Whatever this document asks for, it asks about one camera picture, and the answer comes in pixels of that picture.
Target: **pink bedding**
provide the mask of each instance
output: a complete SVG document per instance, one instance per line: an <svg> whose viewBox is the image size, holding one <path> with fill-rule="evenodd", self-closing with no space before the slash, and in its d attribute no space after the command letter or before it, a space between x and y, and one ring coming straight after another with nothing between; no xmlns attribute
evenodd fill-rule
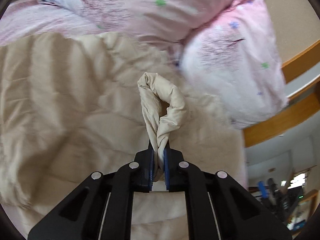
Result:
<svg viewBox="0 0 320 240"><path fill-rule="evenodd" d="M0 46L34 33L57 32L66 37L102 33L97 25L75 13L41 0L18 0L0 20Z"/></svg>
<svg viewBox="0 0 320 240"><path fill-rule="evenodd" d="M45 0L101 26L120 31L178 60L180 41L233 0Z"/></svg>
<svg viewBox="0 0 320 240"><path fill-rule="evenodd" d="M287 105L281 66L265 0L234 0L193 33L180 61L189 83L220 96L237 129L263 122Z"/></svg>

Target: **quilted comforter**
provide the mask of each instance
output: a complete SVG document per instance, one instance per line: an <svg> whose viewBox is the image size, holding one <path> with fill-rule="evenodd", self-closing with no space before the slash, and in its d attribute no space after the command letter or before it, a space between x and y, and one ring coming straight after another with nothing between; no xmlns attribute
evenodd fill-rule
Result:
<svg viewBox="0 0 320 240"><path fill-rule="evenodd" d="M147 148L137 86L145 72L184 97L171 148L245 184L241 132L217 97L197 94L168 62L166 52L120 33L43 33L0 47L1 203L19 207L26 232L91 172L117 171ZM188 239L184 195L135 194L131 239Z"/></svg>

